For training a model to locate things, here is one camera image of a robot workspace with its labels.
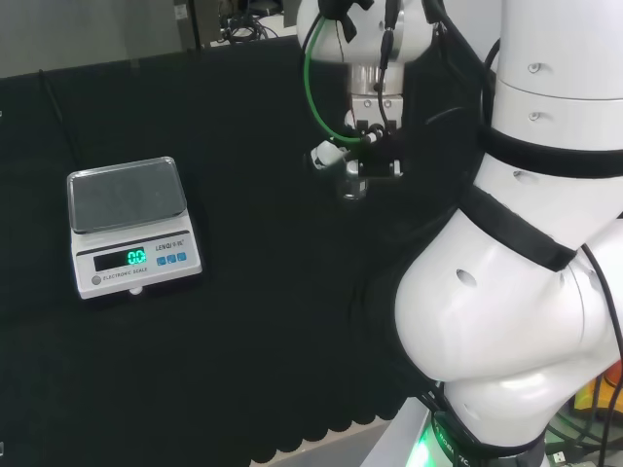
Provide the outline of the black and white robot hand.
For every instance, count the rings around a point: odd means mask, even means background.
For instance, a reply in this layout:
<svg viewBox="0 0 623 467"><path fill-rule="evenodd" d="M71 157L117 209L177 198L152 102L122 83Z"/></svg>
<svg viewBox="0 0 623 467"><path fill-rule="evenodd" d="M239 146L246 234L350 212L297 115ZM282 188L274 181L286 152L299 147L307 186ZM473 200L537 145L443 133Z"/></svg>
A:
<svg viewBox="0 0 623 467"><path fill-rule="evenodd" d="M343 126L311 149L311 166L318 171L340 168L352 181L401 178L402 98L394 96L383 105L371 95L352 95Z"/></svg>

